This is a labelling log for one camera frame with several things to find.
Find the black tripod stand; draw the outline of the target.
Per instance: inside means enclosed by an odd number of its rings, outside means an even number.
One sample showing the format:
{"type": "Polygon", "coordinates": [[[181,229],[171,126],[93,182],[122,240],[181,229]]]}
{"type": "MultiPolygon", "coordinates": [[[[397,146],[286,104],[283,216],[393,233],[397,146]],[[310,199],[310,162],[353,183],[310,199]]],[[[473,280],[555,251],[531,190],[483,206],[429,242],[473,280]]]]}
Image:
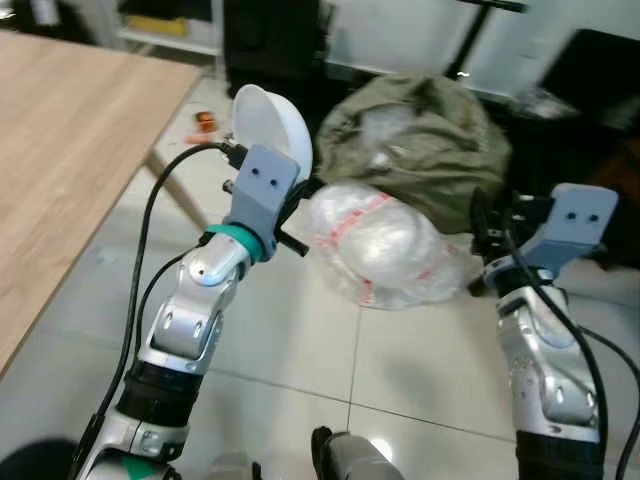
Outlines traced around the black tripod stand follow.
{"type": "Polygon", "coordinates": [[[467,28],[466,35],[463,37],[461,45],[458,46],[456,54],[454,54],[451,63],[444,69],[444,76],[453,79],[453,81],[462,81],[468,77],[465,68],[468,59],[471,58],[472,51],[475,49],[477,38],[488,20],[489,15],[494,9],[504,10],[504,12],[525,13],[529,5],[525,0],[458,0],[460,3],[474,4],[477,6],[475,17],[472,18],[470,27],[467,28]]]}

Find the white round bowl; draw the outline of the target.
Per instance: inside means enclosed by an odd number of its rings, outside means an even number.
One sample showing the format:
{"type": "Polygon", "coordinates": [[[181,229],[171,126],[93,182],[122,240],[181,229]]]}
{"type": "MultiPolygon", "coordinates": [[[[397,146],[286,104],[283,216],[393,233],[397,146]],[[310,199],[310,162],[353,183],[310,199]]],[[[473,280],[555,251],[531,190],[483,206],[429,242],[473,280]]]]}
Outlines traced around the white round bowl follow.
{"type": "Polygon", "coordinates": [[[265,145],[294,160],[300,174],[293,186],[310,178],[314,146],[305,119],[293,102],[257,84],[243,84],[233,97],[230,113],[230,132],[238,145],[265,145]]]}

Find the clear plastic bag red tape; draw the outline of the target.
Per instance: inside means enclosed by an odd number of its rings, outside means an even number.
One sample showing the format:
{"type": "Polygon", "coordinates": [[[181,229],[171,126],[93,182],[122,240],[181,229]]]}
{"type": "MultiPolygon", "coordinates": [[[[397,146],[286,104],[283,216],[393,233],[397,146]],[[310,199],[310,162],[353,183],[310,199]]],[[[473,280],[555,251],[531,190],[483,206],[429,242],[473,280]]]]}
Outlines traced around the clear plastic bag red tape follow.
{"type": "Polygon", "coordinates": [[[378,189],[330,184],[302,212],[308,264],[329,291],[355,305],[402,310],[453,300],[477,271],[460,239],[378,189]]]}

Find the wooden table leg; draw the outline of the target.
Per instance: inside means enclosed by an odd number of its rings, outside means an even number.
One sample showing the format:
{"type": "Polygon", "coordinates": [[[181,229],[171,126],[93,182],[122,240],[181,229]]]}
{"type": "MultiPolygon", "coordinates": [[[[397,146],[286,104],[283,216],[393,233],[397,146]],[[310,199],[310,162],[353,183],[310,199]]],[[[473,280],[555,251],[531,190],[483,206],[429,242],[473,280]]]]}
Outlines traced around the wooden table leg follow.
{"type": "Polygon", "coordinates": [[[202,214],[198,205],[193,197],[189,195],[189,191],[183,186],[179,180],[160,180],[159,177],[163,174],[166,164],[155,150],[148,151],[145,159],[145,165],[150,172],[155,175],[157,184],[163,187],[169,196],[173,198],[175,205],[178,209],[187,216],[198,229],[205,229],[209,227],[210,221],[206,219],[206,216],[202,214]]]}

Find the yellow flat item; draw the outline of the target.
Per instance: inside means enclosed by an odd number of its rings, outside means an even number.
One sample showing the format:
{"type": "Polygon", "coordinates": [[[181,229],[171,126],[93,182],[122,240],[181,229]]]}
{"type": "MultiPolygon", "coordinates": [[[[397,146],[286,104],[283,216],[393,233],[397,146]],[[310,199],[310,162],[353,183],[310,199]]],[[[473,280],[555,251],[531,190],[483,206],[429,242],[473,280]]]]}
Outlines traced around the yellow flat item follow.
{"type": "Polygon", "coordinates": [[[189,35],[189,20],[186,18],[160,18],[127,13],[122,15],[122,19],[125,27],[134,32],[146,33],[146,35],[169,37],[187,37],[189,35]]]}

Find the white shelf unit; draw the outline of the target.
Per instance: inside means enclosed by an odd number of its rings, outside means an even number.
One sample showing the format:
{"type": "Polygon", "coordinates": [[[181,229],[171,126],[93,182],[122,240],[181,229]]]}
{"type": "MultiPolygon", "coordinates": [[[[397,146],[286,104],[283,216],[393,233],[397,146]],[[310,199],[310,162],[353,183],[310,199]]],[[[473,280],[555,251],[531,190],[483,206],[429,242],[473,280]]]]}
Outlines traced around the white shelf unit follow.
{"type": "Polygon", "coordinates": [[[221,55],[221,0],[109,0],[113,33],[120,41],[161,46],[207,56],[221,55]],[[123,14],[189,20],[187,37],[146,35],[124,26],[123,14]]]}

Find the robot right leg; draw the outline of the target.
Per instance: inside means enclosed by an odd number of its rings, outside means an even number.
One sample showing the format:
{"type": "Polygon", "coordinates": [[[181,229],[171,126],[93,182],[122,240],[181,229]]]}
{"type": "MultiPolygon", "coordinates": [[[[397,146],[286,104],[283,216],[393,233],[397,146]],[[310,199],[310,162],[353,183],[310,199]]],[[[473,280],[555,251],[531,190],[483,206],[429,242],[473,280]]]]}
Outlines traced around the robot right leg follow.
{"type": "Polygon", "coordinates": [[[320,426],[310,443],[317,480],[406,480],[365,436],[320,426]]]}

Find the black chair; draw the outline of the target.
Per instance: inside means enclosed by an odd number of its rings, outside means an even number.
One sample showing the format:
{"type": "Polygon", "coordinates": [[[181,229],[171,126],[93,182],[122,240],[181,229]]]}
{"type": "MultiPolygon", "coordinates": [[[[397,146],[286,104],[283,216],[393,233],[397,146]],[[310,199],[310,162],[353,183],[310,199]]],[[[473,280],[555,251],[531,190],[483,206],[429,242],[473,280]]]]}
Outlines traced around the black chair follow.
{"type": "Polygon", "coordinates": [[[577,118],[637,145],[640,137],[640,41],[576,29],[538,86],[577,111],[577,118]]]}

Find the robot left leg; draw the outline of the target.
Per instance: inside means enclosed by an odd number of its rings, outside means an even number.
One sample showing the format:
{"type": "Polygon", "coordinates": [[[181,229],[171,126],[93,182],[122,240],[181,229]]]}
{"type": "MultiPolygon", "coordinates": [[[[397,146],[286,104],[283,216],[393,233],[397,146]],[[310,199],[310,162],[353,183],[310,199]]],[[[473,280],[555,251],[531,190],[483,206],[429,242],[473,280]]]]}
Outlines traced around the robot left leg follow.
{"type": "Polygon", "coordinates": [[[262,468],[247,454],[225,453],[211,462],[201,480],[262,480],[262,468]]]}

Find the robot leg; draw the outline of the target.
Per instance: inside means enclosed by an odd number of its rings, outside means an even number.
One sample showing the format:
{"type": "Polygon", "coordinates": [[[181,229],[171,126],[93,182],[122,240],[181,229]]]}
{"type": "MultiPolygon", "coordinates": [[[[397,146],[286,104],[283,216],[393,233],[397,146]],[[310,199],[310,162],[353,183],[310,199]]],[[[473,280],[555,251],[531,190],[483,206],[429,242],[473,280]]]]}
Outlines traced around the robot leg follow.
{"type": "Polygon", "coordinates": [[[247,454],[225,453],[211,462],[201,480],[262,480],[262,468],[247,454]]]}
{"type": "Polygon", "coordinates": [[[365,436],[320,426],[310,443],[317,480],[406,480],[365,436]]]}

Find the crumpled green bag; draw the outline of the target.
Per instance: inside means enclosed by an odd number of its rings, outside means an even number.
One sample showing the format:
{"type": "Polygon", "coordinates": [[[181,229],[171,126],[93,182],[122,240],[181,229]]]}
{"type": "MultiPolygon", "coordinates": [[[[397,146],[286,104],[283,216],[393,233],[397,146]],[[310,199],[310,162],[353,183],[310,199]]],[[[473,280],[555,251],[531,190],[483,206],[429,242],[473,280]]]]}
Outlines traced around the crumpled green bag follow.
{"type": "Polygon", "coordinates": [[[470,232],[475,192],[497,195],[512,156],[474,93],[438,74],[371,79],[330,110],[315,145],[324,182],[379,189],[445,234],[470,232]]]}

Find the black cabinet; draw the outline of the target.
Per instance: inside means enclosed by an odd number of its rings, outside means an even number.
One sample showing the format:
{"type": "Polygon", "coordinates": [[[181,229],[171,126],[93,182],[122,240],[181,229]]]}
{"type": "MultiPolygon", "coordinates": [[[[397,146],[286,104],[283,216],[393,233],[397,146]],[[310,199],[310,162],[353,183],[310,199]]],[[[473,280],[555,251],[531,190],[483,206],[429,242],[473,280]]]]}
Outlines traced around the black cabinet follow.
{"type": "Polygon", "coordinates": [[[329,0],[221,0],[228,95],[244,84],[288,92],[323,78],[335,13],[329,0]]]}

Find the small orange item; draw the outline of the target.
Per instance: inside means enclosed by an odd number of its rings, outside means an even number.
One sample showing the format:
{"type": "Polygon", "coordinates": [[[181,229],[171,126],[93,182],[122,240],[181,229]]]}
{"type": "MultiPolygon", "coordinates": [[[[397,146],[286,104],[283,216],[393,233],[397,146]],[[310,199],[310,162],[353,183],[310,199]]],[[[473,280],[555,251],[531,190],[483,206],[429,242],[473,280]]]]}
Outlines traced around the small orange item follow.
{"type": "Polygon", "coordinates": [[[214,145],[214,143],[234,143],[234,134],[229,127],[221,124],[212,111],[197,111],[195,132],[186,137],[188,145],[214,145]]]}

